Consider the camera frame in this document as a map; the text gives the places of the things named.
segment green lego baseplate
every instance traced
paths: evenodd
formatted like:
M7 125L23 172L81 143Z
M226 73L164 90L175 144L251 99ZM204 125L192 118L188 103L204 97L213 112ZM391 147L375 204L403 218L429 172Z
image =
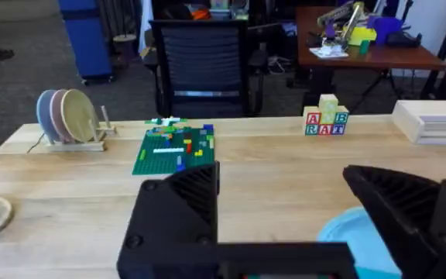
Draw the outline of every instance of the green lego baseplate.
M169 146L166 144L166 137L161 136L162 134L167 136L167 133L173 135ZM187 144L184 143L188 136L190 136L192 144L190 153L187 153ZM183 148L184 151L176 153L153 152L155 149L166 148ZM199 150L202 150L202 155L195 156L195 153ZM174 126L155 127L148 130L137 154L132 174L173 174L177 172L177 158L179 156L181 156L184 168L214 163L214 130Z

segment blue plate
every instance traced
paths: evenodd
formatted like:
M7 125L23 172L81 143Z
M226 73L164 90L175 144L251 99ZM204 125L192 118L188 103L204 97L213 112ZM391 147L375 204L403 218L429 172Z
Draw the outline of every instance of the blue plate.
M44 91L40 97L39 100L37 100L37 120L39 121L39 124L41 128L43 128L44 133L52 140L59 141L60 136L56 132L56 129L54 129L53 122L51 121L51 114L50 114L50 103L51 98L54 95L54 92L56 90L46 90Z
M326 224L317 236L320 242L346 242L361 279L400 279L383 239L362 207L350 208Z

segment wooden desk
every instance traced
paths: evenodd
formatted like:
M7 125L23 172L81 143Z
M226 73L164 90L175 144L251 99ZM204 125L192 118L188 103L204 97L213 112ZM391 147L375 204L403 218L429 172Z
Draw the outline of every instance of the wooden desk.
M391 48L387 46L372 45L368 53L359 54L359 48L350 46L349 56L338 59L321 59L309 51L307 40L309 32L323 31L317 26L317 17L331 11L335 7L297 7L297 42L299 65L313 70L311 93L304 95L304 105L317 105L319 95L328 91L332 79L332 70L327 67L358 67L375 70L401 68L410 70L445 69L444 62L434 56L424 47L418 48Z
M372 165L440 180L446 146L415 146L389 115L352 116L346 135L302 136L302 118L212 119L221 162L219 240L314 240L359 205L341 172ZM38 125L0 147L0 195L15 217L0 233L0 279L118 278L115 262L140 184L131 175L146 129L117 122L104 153L46 153Z

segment black mesh chair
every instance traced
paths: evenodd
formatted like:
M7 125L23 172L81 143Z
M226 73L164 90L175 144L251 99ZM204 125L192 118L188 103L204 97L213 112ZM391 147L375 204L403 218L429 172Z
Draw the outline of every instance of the black mesh chair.
M263 51L249 51L245 21L153 20L150 24L156 53L149 53L144 64L156 79L160 115L235 117L221 112L225 106L237 107L244 116L259 113L267 56ZM249 90L251 71L259 75L259 89L253 93ZM176 109L187 104L189 109Z

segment plate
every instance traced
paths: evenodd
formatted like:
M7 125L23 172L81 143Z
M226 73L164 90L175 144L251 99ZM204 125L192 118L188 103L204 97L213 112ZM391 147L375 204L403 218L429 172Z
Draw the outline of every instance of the plate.
M53 122L54 129L56 129L58 135L60 135L60 141L70 142L73 138L63 123L63 117L61 117L61 101L63 100L65 93L67 93L67 90L65 89L58 90L54 93L53 98L51 98L50 112L51 121Z
M56 90L44 91L37 100L37 121L39 121L40 127L44 133L52 140L60 140L60 135L54 128L53 121L51 120L50 103Z
M333 218L317 236L320 242L346 242L361 279L400 279L383 239L363 207L350 208Z
M89 127L89 120L92 119L94 127L98 127L91 100L77 89L70 89L63 96L61 117L71 136L82 143L88 142L94 136Z

